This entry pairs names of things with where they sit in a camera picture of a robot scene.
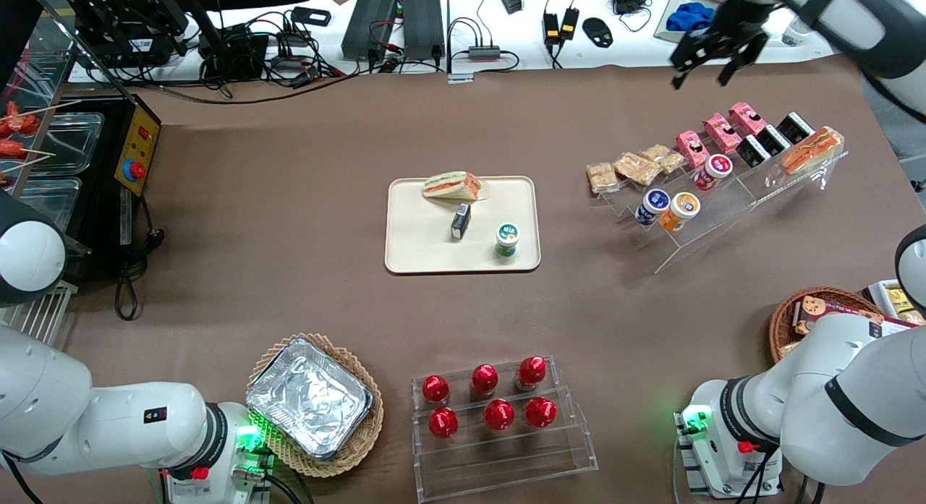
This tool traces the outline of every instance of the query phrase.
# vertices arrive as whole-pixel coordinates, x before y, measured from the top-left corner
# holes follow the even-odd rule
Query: wicker basket
[[[370,413],[367,414],[360,426],[357,426],[357,429],[347,439],[344,447],[341,447],[338,451],[337,457],[330,462],[317,461],[305,455],[303,449],[290,436],[278,430],[276,426],[257,412],[251,411],[251,419],[260,427],[267,446],[292,470],[309,477],[334,477],[334,475],[343,474],[360,464],[363,458],[370,453],[370,449],[373,449],[373,443],[376,442],[380,431],[383,430],[383,395],[381,395],[380,389],[377,388],[376,382],[373,381],[373,377],[370,376],[367,369],[363,368],[357,357],[351,354],[350,351],[331,345],[326,336],[303,335],[303,333],[290,336],[269,349],[267,354],[261,357],[258,365],[255,366],[254,373],[251,374],[247,382],[247,388],[251,388],[252,383],[264,371],[267,364],[275,358],[277,353],[297,337],[305,339],[305,341],[317,346],[325,354],[331,356],[335,362],[338,362],[352,375],[357,376],[357,379],[364,383],[370,389],[370,392],[373,392],[373,405],[370,407]]]
[[[803,297],[808,294],[846,307],[863,309],[868,312],[886,316],[881,309],[878,309],[873,303],[860,297],[859,294],[851,293],[838,287],[817,286],[794,291],[788,294],[788,296],[785,297],[784,300],[781,300],[781,303],[775,307],[775,312],[771,314],[771,322],[768,323],[768,346],[771,350],[771,356],[775,359],[776,363],[780,362],[781,358],[783,358],[778,347],[800,341],[801,338],[804,337],[794,332],[791,322],[794,320],[794,303],[803,299]]]

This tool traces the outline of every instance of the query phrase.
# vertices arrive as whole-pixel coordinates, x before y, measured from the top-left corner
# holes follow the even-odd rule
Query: pink snack box
[[[730,153],[736,149],[736,146],[740,145],[740,142],[743,142],[743,137],[737,134],[730,122],[727,122],[727,119],[718,113],[704,121],[704,129],[708,132],[714,144],[721,149],[721,152]]]
[[[730,121],[751,135],[761,134],[762,129],[768,125],[761,115],[755,113],[749,103],[743,101],[730,106]]]
[[[698,137],[692,129],[679,134],[675,138],[675,144],[679,146],[679,152],[688,157],[688,162],[691,163],[692,168],[703,166],[710,157],[708,149],[704,148],[704,142],[701,142],[701,137]]]

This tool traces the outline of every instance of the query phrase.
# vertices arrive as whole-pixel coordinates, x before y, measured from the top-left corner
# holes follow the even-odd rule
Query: computer mouse
[[[585,31],[585,35],[588,36],[588,39],[592,40],[595,46],[608,48],[614,43],[614,37],[611,36],[611,29],[608,29],[608,23],[605,23],[604,20],[599,17],[588,17],[587,20],[582,22],[582,30]]]

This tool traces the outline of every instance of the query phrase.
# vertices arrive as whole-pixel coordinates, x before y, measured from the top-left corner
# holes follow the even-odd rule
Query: yellow control panel
[[[117,181],[139,197],[145,188],[148,166],[151,164],[151,157],[155,152],[155,145],[158,144],[160,132],[161,127],[155,119],[148,115],[148,112],[145,112],[145,109],[135,109],[114,176]]]

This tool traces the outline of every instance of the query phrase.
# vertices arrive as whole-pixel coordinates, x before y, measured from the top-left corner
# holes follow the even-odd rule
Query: brown table surface
[[[139,282],[143,316],[123,323],[112,286],[86,287],[59,346],[99,386],[188,382],[209,401],[244,401],[269,346],[304,330],[330,336],[376,379],[385,421],[360,467],[312,484],[318,504],[414,503],[410,378],[553,354],[588,418],[600,471],[449,502],[671,502],[671,412],[701,382],[770,366],[768,316],[789,292],[892,278],[894,247],[924,221],[843,59],[762,65],[726,88],[718,70],[697,70],[678,92],[668,69],[619,68],[481,74],[453,86],[443,75],[376,76],[256,106],[144,92],[165,123],[148,200],[166,240]],[[619,251],[625,234],[587,193],[585,164],[671,145],[737,101],[776,121],[799,111],[833,125],[850,155],[826,191],[804,188],[754,212],[658,276],[631,273],[634,254]],[[387,273],[390,182],[454,168],[535,181],[537,270]],[[910,445],[824,501],[920,501],[924,461],[926,445]],[[799,478],[789,469],[785,494],[764,501],[793,501]],[[137,467],[30,483],[46,504],[153,502]],[[0,492],[26,502],[9,475]],[[682,500],[694,501],[686,490]]]

